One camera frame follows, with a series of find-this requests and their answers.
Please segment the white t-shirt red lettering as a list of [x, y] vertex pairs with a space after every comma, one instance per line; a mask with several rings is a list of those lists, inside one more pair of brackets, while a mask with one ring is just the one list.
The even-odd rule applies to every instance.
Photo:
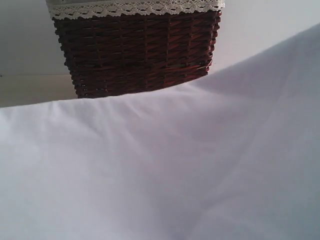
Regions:
[[0, 237], [319, 239], [319, 25], [173, 87], [2, 108]]

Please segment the brown wicker basket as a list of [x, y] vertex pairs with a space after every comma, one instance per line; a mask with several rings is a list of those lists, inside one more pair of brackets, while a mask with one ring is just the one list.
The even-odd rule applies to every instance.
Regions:
[[220, 11], [55, 19], [78, 98], [164, 89], [206, 76]]

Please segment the cream lace basket liner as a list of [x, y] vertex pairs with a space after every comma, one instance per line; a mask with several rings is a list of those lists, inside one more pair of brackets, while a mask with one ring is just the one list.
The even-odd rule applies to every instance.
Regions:
[[57, 20], [141, 15], [178, 15], [220, 11], [223, 0], [47, 0], [49, 14]]

